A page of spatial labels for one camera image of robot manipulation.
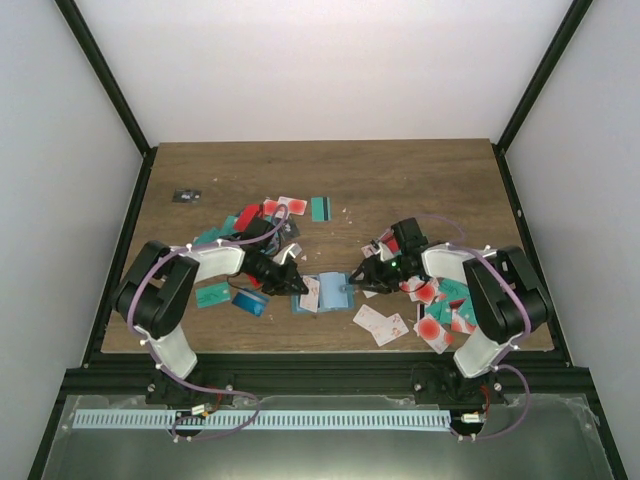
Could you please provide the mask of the white flower VIP card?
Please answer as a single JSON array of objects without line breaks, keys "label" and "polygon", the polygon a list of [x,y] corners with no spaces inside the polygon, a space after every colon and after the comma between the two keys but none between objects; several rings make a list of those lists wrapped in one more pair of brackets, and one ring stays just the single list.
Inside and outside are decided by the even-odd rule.
[{"label": "white flower VIP card", "polygon": [[304,276],[303,282],[308,292],[299,297],[299,308],[311,313],[317,313],[319,308],[320,282],[311,276]]}]

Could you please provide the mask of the light blue card holder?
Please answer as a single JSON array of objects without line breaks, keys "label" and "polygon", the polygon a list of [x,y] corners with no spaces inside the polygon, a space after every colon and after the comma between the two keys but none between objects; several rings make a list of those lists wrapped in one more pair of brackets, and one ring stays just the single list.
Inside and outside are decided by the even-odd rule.
[{"label": "light blue card holder", "polygon": [[[349,275],[347,273],[323,272],[304,276],[311,276],[320,282],[317,313],[346,311],[354,308],[354,287],[348,283]],[[299,295],[295,295],[291,298],[292,312],[295,314],[310,314],[311,312],[299,308],[299,297]]]}]

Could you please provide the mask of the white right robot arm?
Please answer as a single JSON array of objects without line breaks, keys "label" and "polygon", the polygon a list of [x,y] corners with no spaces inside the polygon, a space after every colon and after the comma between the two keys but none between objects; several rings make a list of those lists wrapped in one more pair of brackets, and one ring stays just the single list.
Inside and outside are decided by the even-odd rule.
[{"label": "white right robot arm", "polygon": [[444,279],[469,289],[478,327],[454,353],[457,369],[444,378],[447,396],[458,403],[480,390],[479,377],[520,346],[555,314],[551,297],[524,251],[516,246],[471,249],[430,242],[414,217],[390,227],[399,252],[382,241],[362,260],[349,283],[364,291],[390,294],[417,276]]}]

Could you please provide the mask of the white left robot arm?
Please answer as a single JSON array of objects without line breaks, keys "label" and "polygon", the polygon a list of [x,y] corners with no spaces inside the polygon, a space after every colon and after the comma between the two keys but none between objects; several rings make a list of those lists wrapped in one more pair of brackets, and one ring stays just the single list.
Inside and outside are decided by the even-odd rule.
[{"label": "white left robot arm", "polygon": [[258,280],[266,295],[305,295],[308,288],[295,262],[300,253],[297,243],[271,258],[257,241],[219,239],[184,247],[149,241],[113,293],[112,308],[150,347],[159,368],[172,374],[170,393],[191,404],[203,395],[205,382],[193,371],[197,356],[181,327],[193,286],[242,273]]}]

